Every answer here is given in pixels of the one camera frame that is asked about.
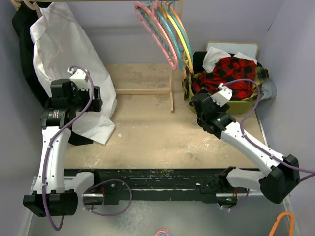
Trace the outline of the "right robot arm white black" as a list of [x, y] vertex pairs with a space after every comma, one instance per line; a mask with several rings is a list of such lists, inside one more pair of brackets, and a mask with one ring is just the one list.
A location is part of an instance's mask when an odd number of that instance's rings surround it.
[[240, 123], [227, 113], [232, 97], [227, 87], [213, 95], [202, 89], [192, 97], [197, 124], [209, 134], [238, 149], [256, 166], [256, 171], [229, 167], [219, 175], [219, 187], [231, 192], [242, 187], [260, 191], [268, 200], [279, 204], [299, 184], [299, 162], [293, 155], [283, 156], [241, 128]]

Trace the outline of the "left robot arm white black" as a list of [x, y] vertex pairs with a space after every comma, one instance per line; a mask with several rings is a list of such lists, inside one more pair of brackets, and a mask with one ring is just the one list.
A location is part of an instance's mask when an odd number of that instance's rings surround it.
[[58, 79], [50, 84], [51, 97], [41, 115], [42, 155], [32, 193], [23, 197], [23, 205], [39, 217], [74, 215], [78, 206], [76, 190], [84, 183], [91, 193], [101, 188], [93, 174], [78, 174], [70, 185], [64, 182], [64, 165], [73, 119], [84, 112], [100, 112], [100, 88], [88, 79]]

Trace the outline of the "red black plaid shirt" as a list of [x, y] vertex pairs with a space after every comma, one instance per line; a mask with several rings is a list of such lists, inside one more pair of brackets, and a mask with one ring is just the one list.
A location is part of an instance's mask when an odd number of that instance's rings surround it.
[[252, 83], [244, 79], [254, 80], [256, 64], [254, 61], [237, 57], [220, 59], [212, 72], [199, 73], [192, 79], [192, 91], [197, 94], [202, 88], [210, 94], [219, 91], [219, 84], [236, 81], [228, 87], [232, 90], [233, 100], [244, 100], [254, 93]]

